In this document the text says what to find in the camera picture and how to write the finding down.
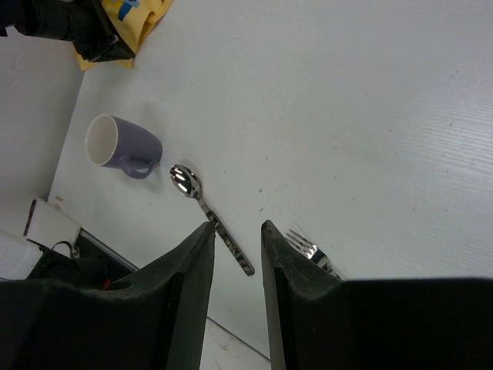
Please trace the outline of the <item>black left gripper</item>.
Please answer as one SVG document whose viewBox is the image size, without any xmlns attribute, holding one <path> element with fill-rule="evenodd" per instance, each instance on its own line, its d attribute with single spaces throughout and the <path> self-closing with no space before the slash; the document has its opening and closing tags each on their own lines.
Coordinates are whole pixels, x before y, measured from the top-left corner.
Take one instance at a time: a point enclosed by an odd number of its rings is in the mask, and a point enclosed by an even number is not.
<svg viewBox="0 0 493 370">
<path fill-rule="evenodd" d="M 135 57 L 100 1 L 2 0 L 2 37 L 11 26 L 23 35 L 71 42 L 87 62 Z"/>
</svg>

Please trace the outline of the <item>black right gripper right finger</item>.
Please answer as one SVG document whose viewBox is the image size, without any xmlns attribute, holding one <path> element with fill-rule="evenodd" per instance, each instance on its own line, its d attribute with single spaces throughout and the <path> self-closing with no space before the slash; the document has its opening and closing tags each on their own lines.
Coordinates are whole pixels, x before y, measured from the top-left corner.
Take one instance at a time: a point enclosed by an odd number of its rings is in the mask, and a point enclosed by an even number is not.
<svg viewBox="0 0 493 370">
<path fill-rule="evenodd" d="M 342 281 L 261 227 L 274 369 L 490 369 L 492 281 Z"/>
</svg>

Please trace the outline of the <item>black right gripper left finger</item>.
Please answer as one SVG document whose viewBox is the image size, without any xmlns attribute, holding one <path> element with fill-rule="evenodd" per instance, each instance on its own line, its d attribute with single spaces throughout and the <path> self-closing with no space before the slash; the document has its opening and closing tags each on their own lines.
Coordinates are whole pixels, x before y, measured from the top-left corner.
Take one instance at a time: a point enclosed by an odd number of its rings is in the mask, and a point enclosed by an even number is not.
<svg viewBox="0 0 493 370">
<path fill-rule="evenodd" d="M 199 368 L 214 254 L 206 222 L 104 290 L 47 279 L 2 283 L 1 367 Z"/>
</svg>

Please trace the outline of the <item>yellow car-print cloth placemat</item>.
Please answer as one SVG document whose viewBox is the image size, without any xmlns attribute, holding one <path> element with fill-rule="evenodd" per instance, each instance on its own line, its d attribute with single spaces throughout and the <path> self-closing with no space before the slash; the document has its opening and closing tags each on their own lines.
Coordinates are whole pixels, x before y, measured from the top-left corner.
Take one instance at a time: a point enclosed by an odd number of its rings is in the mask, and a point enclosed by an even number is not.
<svg viewBox="0 0 493 370">
<path fill-rule="evenodd" d="M 109 22 L 109 44 L 101 56 L 84 57 L 77 54 L 82 71 L 101 62 L 113 62 L 131 69 L 144 40 L 165 16 L 173 0 L 97 1 Z"/>
</svg>

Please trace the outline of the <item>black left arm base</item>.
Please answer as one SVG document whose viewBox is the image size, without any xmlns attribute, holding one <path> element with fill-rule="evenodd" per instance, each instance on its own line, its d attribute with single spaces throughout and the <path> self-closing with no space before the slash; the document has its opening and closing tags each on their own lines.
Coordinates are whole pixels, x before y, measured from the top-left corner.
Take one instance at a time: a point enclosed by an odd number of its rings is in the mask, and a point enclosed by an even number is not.
<svg viewBox="0 0 493 370">
<path fill-rule="evenodd" d="M 137 270 L 90 237 L 77 237 L 75 243 L 63 240 L 51 247 L 38 247 L 42 256 L 29 273 L 29 280 L 48 279 L 81 289 L 105 290 Z"/>
</svg>

